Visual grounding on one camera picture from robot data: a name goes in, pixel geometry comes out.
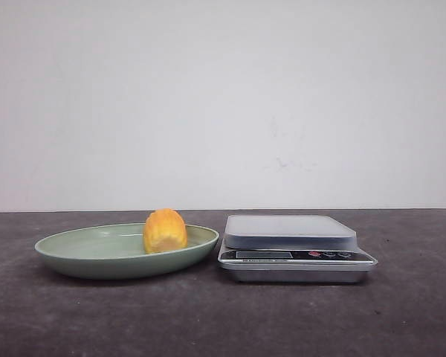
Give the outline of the yellow corn cob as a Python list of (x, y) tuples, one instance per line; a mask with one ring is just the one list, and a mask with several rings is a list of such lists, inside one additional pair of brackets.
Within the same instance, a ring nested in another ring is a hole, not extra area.
[(143, 247), (147, 254), (186, 248), (187, 229), (181, 215), (170, 208), (155, 210), (143, 226)]

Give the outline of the silver digital kitchen scale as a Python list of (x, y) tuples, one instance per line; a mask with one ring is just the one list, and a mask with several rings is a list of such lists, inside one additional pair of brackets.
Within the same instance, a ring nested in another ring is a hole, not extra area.
[(220, 266), (236, 281), (358, 283), (378, 261), (351, 228), (324, 215), (230, 215)]

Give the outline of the light green plate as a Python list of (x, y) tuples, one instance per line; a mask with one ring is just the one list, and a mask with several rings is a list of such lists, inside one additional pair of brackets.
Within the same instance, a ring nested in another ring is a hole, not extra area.
[(39, 240), (34, 248), (53, 271), (92, 280), (121, 280), (167, 274), (202, 261), (216, 246), (212, 228), (187, 226), (187, 247), (147, 254), (142, 222), (65, 231)]

